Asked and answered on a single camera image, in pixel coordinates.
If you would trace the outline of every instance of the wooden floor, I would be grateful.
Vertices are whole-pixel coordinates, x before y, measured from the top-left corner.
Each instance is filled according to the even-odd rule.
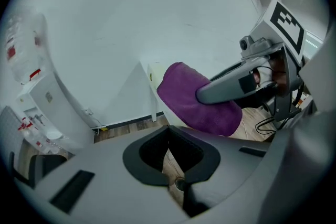
[[[230,137],[232,138],[238,138],[238,139],[244,139],[244,140],[253,140],[253,141],[263,141],[265,140],[269,135],[261,135],[255,130],[255,125],[270,117],[270,115],[262,109],[243,109],[243,118],[242,121],[237,129],[237,131]],[[100,141],[111,139],[113,137],[129,134],[132,132],[136,132],[143,129],[148,129],[151,127],[157,127],[157,126],[164,126],[168,125],[168,121],[165,118],[164,115],[158,116],[156,122],[152,122],[151,119],[140,121],[136,123],[132,123],[130,125],[125,125],[122,127],[118,127],[115,129],[109,129],[107,131],[99,132],[99,135],[96,135],[94,137],[95,143],[98,143]],[[274,130],[274,126],[272,124],[267,124],[262,127],[263,129],[270,129]],[[29,143],[27,143],[25,140],[23,142],[23,145],[21,147],[19,160],[18,160],[18,171],[23,176],[28,178],[28,169],[29,169],[29,162],[30,158],[33,155],[40,154],[36,149],[34,149]],[[61,151],[61,155],[69,159],[72,157],[72,154]],[[179,191],[175,186],[175,181],[178,178],[184,178],[184,173],[177,164],[174,156],[172,153],[168,150],[164,162],[163,162],[163,170],[162,173],[166,174],[169,178],[169,192],[172,195],[172,197],[176,200],[176,202],[182,206],[183,204],[183,192]]]

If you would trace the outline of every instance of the purple towel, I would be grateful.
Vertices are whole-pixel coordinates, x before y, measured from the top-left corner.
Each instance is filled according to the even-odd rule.
[[[242,120],[241,108],[233,101],[204,105],[196,91],[210,81],[182,62],[172,64],[158,87],[162,101],[189,127],[223,136],[232,135]]]

